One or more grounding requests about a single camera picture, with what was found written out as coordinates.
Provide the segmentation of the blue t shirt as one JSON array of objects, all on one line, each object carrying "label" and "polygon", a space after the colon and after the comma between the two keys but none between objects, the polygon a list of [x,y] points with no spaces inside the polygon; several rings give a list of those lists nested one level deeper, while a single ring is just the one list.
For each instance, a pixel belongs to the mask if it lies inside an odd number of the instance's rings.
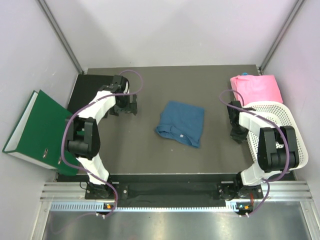
[{"label": "blue t shirt", "polygon": [[194,148],[200,147],[204,129],[205,109],[178,101],[169,101],[160,114],[155,132]]}]

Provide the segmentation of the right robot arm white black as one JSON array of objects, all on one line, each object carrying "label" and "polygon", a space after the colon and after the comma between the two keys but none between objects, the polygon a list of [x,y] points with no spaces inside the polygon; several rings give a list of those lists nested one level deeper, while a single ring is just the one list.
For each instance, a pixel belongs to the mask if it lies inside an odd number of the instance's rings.
[{"label": "right robot arm white black", "polygon": [[227,104],[231,124],[230,137],[238,144],[248,139],[249,133],[257,138],[257,152],[253,164],[237,173],[233,180],[233,192],[245,198],[263,180],[287,171],[300,164],[296,129],[292,125],[278,125],[254,108],[243,108],[240,101]]}]

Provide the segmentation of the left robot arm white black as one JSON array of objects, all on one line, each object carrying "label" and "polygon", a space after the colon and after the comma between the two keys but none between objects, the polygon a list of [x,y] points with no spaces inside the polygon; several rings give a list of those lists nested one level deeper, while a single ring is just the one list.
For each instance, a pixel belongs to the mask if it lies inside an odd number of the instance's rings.
[{"label": "left robot arm white black", "polygon": [[108,114],[138,113],[137,93],[130,93],[130,82],[122,75],[114,75],[111,83],[101,86],[90,103],[68,117],[62,144],[82,165],[88,175],[86,191],[109,198],[114,193],[110,173],[99,155],[101,140],[99,122]]}]

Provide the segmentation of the white perforated plastic basket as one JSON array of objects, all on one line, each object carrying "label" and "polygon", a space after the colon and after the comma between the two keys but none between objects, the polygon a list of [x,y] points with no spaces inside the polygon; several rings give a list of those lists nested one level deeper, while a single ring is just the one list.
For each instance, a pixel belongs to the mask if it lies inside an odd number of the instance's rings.
[{"label": "white perforated plastic basket", "polygon": [[[287,106],[280,102],[276,101],[256,101],[251,102],[244,106],[245,108],[254,109],[258,115],[263,116],[264,118],[276,123],[280,126],[292,126],[295,130],[297,150],[299,156],[299,164],[295,169],[303,168],[309,160],[308,151],[298,129],[298,126],[295,122],[295,119]],[[241,124],[244,124],[245,128],[248,128],[249,132],[247,134],[247,142],[250,149],[250,153],[253,159],[253,162],[256,163],[257,154],[258,154],[258,145],[259,145],[259,130],[258,125],[255,124],[254,127],[250,127],[247,124],[247,120],[244,120],[244,114],[240,114]]]}]

